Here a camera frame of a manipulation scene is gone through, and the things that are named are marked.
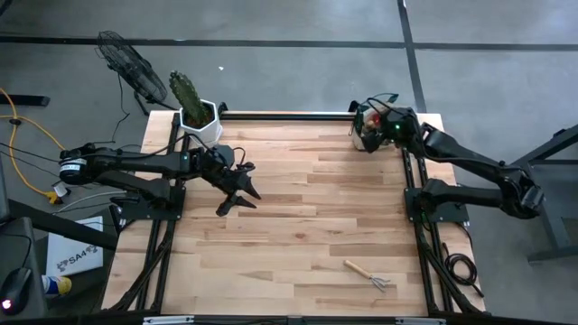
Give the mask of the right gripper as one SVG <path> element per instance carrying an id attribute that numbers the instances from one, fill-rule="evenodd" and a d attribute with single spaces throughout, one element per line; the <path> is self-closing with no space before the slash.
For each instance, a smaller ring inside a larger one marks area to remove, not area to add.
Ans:
<path id="1" fill-rule="evenodd" d="M 371 117 L 380 116 L 376 125 Z M 396 147 L 408 146 L 414 138 L 414 111 L 409 107 L 373 109 L 364 118 L 360 141 L 368 153 L 375 152 L 382 144 Z"/>

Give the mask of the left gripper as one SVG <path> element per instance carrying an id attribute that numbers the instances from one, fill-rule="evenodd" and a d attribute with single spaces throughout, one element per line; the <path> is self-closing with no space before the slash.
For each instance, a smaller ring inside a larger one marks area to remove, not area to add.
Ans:
<path id="1" fill-rule="evenodd" d="M 208 149 L 200 158 L 201 178 L 226 195 L 216 209 L 216 215 L 219 217 L 226 216 L 235 206 L 256 208 L 255 204 L 237 195 L 239 190 L 253 198 L 261 198 L 249 175 L 256 166 L 244 160 L 235 163 L 236 150 L 238 147 L 218 144 Z"/>

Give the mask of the beige green gardening bag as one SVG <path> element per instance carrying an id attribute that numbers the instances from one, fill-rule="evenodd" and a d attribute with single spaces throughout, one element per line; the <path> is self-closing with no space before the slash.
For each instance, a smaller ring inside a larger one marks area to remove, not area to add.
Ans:
<path id="1" fill-rule="evenodd" d="M 376 94 L 373 97 L 368 97 L 365 101 L 360 103 L 359 111 L 353 113 L 354 118 L 349 133 L 353 145 L 358 151 L 367 152 L 360 141 L 360 131 L 363 126 L 364 118 L 368 117 L 368 113 L 373 109 L 382 110 L 384 108 L 397 108 L 394 105 L 397 98 L 397 93 L 384 92 Z"/>

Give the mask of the hand rake wooden handle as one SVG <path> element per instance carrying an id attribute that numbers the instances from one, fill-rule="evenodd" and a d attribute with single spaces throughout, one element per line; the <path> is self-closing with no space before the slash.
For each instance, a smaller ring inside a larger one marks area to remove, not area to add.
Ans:
<path id="1" fill-rule="evenodd" d="M 353 272 L 359 274 L 360 276 L 364 277 L 365 279 L 369 280 L 375 287 L 377 287 L 381 292 L 385 292 L 387 290 L 387 284 L 389 283 L 388 280 L 382 279 L 378 276 L 375 276 L 371 272 L 365 270 L 361 266 L 351 262 L 350 260 L 344 260 L 343 264 L 348 267 Z"/>

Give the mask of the white plant pot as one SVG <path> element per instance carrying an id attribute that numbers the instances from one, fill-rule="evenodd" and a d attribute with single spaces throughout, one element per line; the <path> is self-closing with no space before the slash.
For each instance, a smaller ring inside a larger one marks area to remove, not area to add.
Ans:
<path id="1" fill-rule="evenodd" d="M 219 111 L 216 104 L 213 102 L 204 99 L 200 102 L 205 108 L 208 108 L 213 113 L 212 121 L 202 128 L 190 127 L 185 123 L 185 114 L 181 107 L 178 112 L 180 132 L 192 136 L 192 141 L 196 145 L 206 144 L 208 147 L 213 147 L 219 143 L 219 139 L 223 134 L 223 126 L 219 119 Z"/>

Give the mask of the green cactus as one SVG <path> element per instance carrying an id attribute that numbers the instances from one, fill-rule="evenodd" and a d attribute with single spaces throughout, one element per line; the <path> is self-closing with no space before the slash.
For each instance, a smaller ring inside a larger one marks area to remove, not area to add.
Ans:
<path id="1" fill-rule="evenodd" d="M 212 121 L 212 111 L 201 102 L 196 88 L 185 74 L 173 70 L 170 73 L 169 84 L 172 93 L 182 107 L 185 125 L 203 128 Z"/>

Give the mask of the black floor fan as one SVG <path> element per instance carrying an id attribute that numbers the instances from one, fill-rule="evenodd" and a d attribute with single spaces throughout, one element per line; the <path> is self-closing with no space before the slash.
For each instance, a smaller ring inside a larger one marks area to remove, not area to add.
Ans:
<path id="1" fill-rule="evenodd" d="M 152 64 L 146 60 L 125 38 L 117 32 L 101 31 L 97 37 L 98 51 L 113 70 L 133 90 L 135 100 L 145 116 L 150 112 L 145 108 L 153 104 L 175 110 L 165 103 L 168 91 Z"/>

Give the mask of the white cardboard box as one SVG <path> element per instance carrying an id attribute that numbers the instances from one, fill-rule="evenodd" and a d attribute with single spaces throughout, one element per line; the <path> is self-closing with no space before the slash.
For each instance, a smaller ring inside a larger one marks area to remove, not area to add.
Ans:
<path id="1" fill-rule="evenodd" d="M 48 276 L 80 274 L 104 265 L 103 249 L 64 236 L 48 235 L 46 271 Z"/>

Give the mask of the blue yellow spray can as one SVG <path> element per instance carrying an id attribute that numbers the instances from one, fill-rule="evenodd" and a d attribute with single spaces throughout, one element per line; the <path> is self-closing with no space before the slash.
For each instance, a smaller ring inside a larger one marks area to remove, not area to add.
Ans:
<path id="1" fill-rule="evenodd" d="M 44 296 L 48 299 L 66 296 L 72 288 L 71 279 L 66 276 L 42 275 Z"/>

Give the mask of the black side desk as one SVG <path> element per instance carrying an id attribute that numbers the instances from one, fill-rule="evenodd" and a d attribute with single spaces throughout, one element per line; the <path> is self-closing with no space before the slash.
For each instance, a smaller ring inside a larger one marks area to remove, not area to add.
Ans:
<path id="1" fill-rule="evenodd" d="M 32 223 L 27 218 L 9 218 L 5 175 L 0 158 L 0 324 L 15 320 L 45 318 L 48 305 L 42 275 L 36 260 Z M 12 271 L 27 271 L 29 276 L 20 295 L 8 299 L 2 290 L 15 277 Z"/>

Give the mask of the black computer mouse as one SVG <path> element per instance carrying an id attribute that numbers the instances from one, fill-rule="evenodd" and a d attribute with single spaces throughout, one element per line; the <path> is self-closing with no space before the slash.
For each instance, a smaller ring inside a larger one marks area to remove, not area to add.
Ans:
<path id="1" fill-rule="evenodd" d="M 29 298 L 32 270 L 19 267 L 11 271 L 0 286 L 0 311 L 12 316 L 21 312 Z"/>

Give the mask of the black aluminium table frame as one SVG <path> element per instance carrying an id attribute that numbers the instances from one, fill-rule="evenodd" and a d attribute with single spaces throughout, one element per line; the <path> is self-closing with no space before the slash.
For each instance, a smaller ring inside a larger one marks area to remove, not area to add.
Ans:
<path id="1" fill-rule="evenodd" d="M 144 294 L 164 313 L 424 316 L 456 302 L 423 275 L 404 190 L 454 183 L 450 165 L 358 151 L 348 113 L 230 112 L 223 144 L 254 163 L 256 208 L 218 217 L 222 193 L 188 181 L 167 266 Z M 388 280 L 381 292 L 343 264 Z"/>

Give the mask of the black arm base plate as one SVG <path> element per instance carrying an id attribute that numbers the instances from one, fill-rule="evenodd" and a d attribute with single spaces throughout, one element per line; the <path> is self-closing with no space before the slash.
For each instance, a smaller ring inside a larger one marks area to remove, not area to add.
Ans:
<path id="1" fill-rule="evenodd" d="M 404 199 L 406 204 L 406 215 L 413 223 L 440 223 L 469 221 L 469 215 L 464 205 L 455 202 L 445 202 L 439 205 L 434 212 L 424 211 L 417 203 L 420 190 L 417 188 L 406 188 Z"/>
<path id="2" fill-rule="evenodd" d="M 155 191 L 129 191 L 110 201 L 121 208 L 125 219 L 176 221 L 182 217 L 186 189 L 166 186 Z"/>

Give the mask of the silver metal bracket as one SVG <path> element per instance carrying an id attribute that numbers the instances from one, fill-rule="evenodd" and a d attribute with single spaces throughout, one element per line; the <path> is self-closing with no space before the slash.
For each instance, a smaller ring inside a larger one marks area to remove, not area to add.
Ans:
<path id="1" fill-rule="evenodd" d="M 435 318 L 396 318 L 395 325 L 447 325 L 444 319 Z"/>
<path id="2" fill-rule="evenodd" d="M 155 316 L 143 319 L 142 325 L 192 325 L 195 317 L 190 315 Z"/>

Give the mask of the black desk frame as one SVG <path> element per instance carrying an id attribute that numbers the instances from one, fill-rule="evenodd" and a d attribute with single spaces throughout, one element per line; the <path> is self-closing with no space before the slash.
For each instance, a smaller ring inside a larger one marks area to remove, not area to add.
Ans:
<path id="1" fill-rule="evenodd" d="M 578 256 L 564 222 L 578 221 L 578 159 L 555 159 L 557 153 L 578 145 L 578 124 L 556 132 L 552 138 L 515 160 L 515 164 L 536 177 L 545 198 L 539 219 L 550 248 L 527 257 L 532 263 Z"/>

